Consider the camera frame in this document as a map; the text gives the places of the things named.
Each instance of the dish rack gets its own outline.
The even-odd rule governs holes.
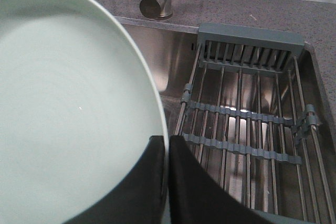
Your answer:
[[[336,223],[319,119],[301,85],[303,48],[298,34],[202,24],[174,134],[246,207]],[[296,209],[284,209],[287,200]]]

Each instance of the gray granite countertop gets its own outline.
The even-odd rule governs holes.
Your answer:
[[[164,22],[146,21],[140,0],[97,0],[122,22],[196,31],[201,23],[243,25],[303,35],[314,47],[327,121],[336,135],[336,4],[300,0],[173,0],[174,15]]]

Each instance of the black object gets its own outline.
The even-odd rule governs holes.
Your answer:
[[[152,136],[139,161],[110,193],[65,224],[160,223],[166,191],[162,136]]]
[[[172,224],[270,224],[222,190],[202,169],[182,136],[170,138]]]

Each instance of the sink basin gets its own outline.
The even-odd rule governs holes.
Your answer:
[[[196,29],[193,32],[176,31],[169,29],[156,29],[135,25],[124,25],[131,37],[134,39],[140,50],[142,51],[149,68],[154,76],[157,88],[159,89],[161,99],[165,109],[165,115],[168,125],[169,134],[172,135],[176,127],[178,113],[180,111],[180,98],[184,91],[184,85],[189,82],[192,73],[193,64],[196,57],[197,34]],[[317,82],[316,72],[312,63],[313,49],[309,45],[305,45],[301,57],[298,62],[298,68],[301,76],[301,84],[306,104],[313,104],[315,112],[318,116],[318,137],[321,147],[321,153],[328,184],[330,187],[330,195],[332,203],[336,206],[336,158],[333,139],[330,134],[330,128],[323,112],[323,102]],[[202,72],[196,74],[195,83],[202,79]],[[289,94],[288,75],[279,76],[279,91],[281,93],[281,103],[283,104],[283,117],[285,119],[292,118],[291,96]],[[256,76],[250,74],[242,74],[242,95],[241,95],[241,111],[256,112]],[[202,92],[202,103],[215,104],[217,98],[218,85],[220,83],[220,71],[209,69],[204,80],[204,89]],[[268,76],[260,76],[261,84],[261,112],[266,115],[278,115],[275,109],[276,87],[274,78]],[[236,109],[237,104],[237,86],[238,73],[225,73],[223,95],[221,106]],[[298,85],[293,83],[293,92],[296,97],[299,96]],[[301,106],[299,99],[295,101],[298,115],[301,115]],[[203,118],[204,111],[200,111],[198,117]],[[205,123],[204,134],[207,138],[212,138],[211,131],[214,126],[214,114],[209,113],[207,123]],[[192,124],[191,116],[185,120],[188,126]],[[219,121],[224,121],[224,116],[219,116]],[[226,139],[230,142],[235,137],[235,118],[230,118]],[[256,125],[251,126],[251,138],[256,138]],[[269,138],[267,124],[262,124],[262,139],[267,145]],[[195,132],[200,134],[202,126],[196,124]],[[280,130],[274,128],[274,143],[277,152],[280,152]],[[219,128],[217,135],[221,138],[223,129]],[[240,119],[240,133],[238,133],[240,142],[246,143],[246,119]],[[286,152],[294,155],[292,148],[292,139],[290,128],[285,129]],[[197,158],[199,146],[190,144],[190,149]],[[318,160],[314,151],[311,136],[307,138],[307,148],[309,154],[309,163],[311,165],[312,177],[314,179],[314,189],[316,191],[318,202],[318,214],[321,223],[332,223],[328,217],[328,208],[324,198],[323,184],[320,179],[320,170]],[[220,169],[222,150],[210,149],[204,147],[204,155],[201,165],[210,176],[220,183]],[[302,145],[298,147],[298,155],[304,157]],[[258,160],[252,158],[254,162],[251,170],[251,205],[255,210],[261,210],[274,214],[274,195],[272,193],[272,174],[270,160]],[[246,156],[228,153],[226,158],[225,177],[227,178],[222,185],[224,189],[234,198],[245,204],[246,199]],[[312,207],[312,199],[309,189],[308,175],[306,172],[305,159],[303,158],[300,165],[303,181],[303,196],[307,205],[306,221],[315,222],[314,209]],[[286,162],[276,163],[276,185],[277,197],[279,204],[279,214],[294,219],[303,219],[301,211],[300,190],[298,186],[297,166]]]

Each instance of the mint green plate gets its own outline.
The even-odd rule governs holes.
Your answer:
[[[62,223],[167,129],[137,46],[94,0],[0,0],[0,223]]]

